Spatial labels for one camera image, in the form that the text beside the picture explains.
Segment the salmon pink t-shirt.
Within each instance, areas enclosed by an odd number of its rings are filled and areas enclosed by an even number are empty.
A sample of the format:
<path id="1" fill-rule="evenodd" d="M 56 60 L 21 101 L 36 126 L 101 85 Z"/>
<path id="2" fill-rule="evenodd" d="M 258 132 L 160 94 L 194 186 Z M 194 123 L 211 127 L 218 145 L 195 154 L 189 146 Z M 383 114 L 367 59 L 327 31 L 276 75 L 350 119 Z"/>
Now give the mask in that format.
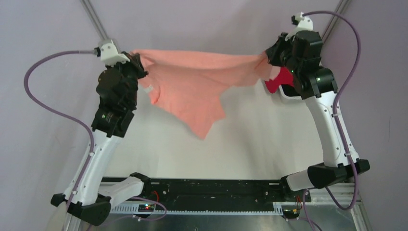
<path id="1" fill-rule="evenodd" d="M 263 52 L 232 55 L 199 51 L 134 50 L 148 75 L 139 84 L 151 104 L 171 113 L 200 139 L 226 117 L 220 97 L 230 87 L 275 79 L 280 67 Z"/>

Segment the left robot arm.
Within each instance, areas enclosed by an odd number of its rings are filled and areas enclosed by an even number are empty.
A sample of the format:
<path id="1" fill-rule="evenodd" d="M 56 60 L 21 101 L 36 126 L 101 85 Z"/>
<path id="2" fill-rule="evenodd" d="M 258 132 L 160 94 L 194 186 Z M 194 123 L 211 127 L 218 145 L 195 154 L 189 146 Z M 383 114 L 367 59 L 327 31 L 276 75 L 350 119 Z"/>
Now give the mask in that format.
<path id="1" fill-rule="evenodd" d="M 51 204 L 65 202 L 67 212 L 92 226 L 100 226 L 112 208 L 132 197 L 147 200 L 149 184 L 135 176 L 108 187 L 100 187 L 117 146 L 124 138 L 137 105 L 138 80 L 147 76 L 140 54 L 122 53 L 123 61 L 107 66 L 98 77 L 96 92 L 100 103 L 91 124 L 91 141 L 75 179 L 69 187 L 53 195 Z"/>

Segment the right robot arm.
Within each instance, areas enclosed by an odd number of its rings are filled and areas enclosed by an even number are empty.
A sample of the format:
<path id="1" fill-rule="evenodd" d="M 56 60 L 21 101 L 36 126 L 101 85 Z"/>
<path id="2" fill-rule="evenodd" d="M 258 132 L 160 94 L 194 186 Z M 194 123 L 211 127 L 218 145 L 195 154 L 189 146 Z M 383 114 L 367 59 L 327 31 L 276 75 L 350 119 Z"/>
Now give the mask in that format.
<path id="1" fill-rule="evenodd" d="M 305 101 L 314 119 L 323 150 L 323 162 L 281 178 L 282 199 L 291 201 L 299 190 L 322 189 L 367 172 L 370 164 L 361 159 L 346 133 L 333 72 L 320 64 L 323 41 L 318 32 L 299 31 L 287 38 L 281 33 L 266 50 L 269 64 L 285 67 L 293 76 L 293 88 Z"/>

